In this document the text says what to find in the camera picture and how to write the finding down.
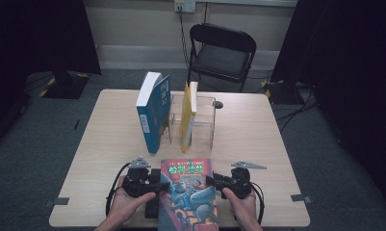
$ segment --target wooden tabletop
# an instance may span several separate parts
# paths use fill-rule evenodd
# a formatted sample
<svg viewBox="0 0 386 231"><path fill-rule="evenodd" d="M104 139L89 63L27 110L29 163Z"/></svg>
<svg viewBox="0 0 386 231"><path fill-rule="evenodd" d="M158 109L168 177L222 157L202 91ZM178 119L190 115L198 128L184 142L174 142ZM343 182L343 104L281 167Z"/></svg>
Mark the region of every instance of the wooden tabletop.
<svg viewBox="0 0 386 231"><path fill-rule="evenodd" d="M268 169L251 169L251 181L265 196L264 227L304 227L310 219L286 148L267 97L263 94L199 92L223 103L217 109L213 148L182 153L177 144L163 145L156 155L147 152L136 111L138 90L102 90L79 144L49 222L54 227L95 227L105 218L106 196L122 166L143 156L153 168L171 158L206 157L214 172L231 176L231 164L246 161ZM217 194L219 227L234 227L229 202ZM128 227L157 227L156 219L144 218L144 206L127 221Z"/></svg>

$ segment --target book cover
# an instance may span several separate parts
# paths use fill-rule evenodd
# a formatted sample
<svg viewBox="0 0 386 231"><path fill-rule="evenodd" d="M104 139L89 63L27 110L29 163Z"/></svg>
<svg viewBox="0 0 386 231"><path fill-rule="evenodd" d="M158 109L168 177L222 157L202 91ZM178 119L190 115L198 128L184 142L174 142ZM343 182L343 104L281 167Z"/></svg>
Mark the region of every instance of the book cover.
<svg viewBox="0 0 386 231"><path fill-rule="evenodd" d="M186 152L192 143L193 123L196 116L196 92L198 83L186 82L181 115L181 150Z"/></svg>
<svg viewBox="0 0 386 231"><path fill-rule="evenodd" d="M161 182L170 185L160 193L158 230L219 230L216 189L205 183L213 176L211 159L163 160L161 172Z"/></svg>
<svg viewBox="0 0 386 231"><path fill-rule="evenodd" d="M149 153L156 154L160 139L168 129L170 78L147 72L136 102L139 119Z"/></svg>

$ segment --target clear acrylic stand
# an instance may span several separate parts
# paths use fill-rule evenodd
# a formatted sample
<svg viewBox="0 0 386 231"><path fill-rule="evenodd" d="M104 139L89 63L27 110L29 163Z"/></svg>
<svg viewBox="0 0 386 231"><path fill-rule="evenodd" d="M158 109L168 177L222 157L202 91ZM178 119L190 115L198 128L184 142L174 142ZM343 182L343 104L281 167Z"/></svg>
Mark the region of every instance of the clear acrylic stand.
<svg viewBox="0 0 386 231"><path fill-rule="evenodd" d="M183 95L171 95L169 114L169 141L171 145L180 145L181 151L181 117ZM202 153L210 153L213 148L215 130L216 98L198 96L196 98L196 115L193 124L190 149Z"/></svg>

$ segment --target hand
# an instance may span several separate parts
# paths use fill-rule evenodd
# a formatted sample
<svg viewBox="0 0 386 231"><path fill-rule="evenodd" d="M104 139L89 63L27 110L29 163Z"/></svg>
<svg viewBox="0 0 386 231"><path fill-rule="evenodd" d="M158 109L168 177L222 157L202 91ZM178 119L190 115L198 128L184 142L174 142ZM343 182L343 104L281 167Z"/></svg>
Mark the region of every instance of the hand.
<svg viewBox="0 0 386 231"><path fill-rule="evenodd" d="M115 192L111 210L95 230L119 229L126 220L135 214L139 206L156 197L154 192L146 193L138 198L132 197L121 187L123 181L124 176L120 176L117 183L120 188Z"/></svg>
<svg viewBox="0 0 386 231"><path fill-rule="evenodd" d="M244 199L239 199L228 188L223 188L222 192L231 203L231 215L237 219L242 230L263 230L256 217L256 196L253 191Z"/></svg>

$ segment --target person's left hand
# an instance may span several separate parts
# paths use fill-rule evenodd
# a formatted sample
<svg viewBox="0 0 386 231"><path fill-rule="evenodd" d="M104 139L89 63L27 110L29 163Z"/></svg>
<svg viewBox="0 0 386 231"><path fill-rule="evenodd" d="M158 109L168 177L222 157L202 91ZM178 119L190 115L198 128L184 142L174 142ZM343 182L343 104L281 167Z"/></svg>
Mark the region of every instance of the person's left hand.
<svg viewBox="0 0 386 231"><path fill-rule="evenodd" d="M121 187L125 176L120 176L117 189L112 202L111 210L105 220L95 230L115 230L133 216L136 209L156 196L156 193L149 192L138 198L132 197Z"/></svg>

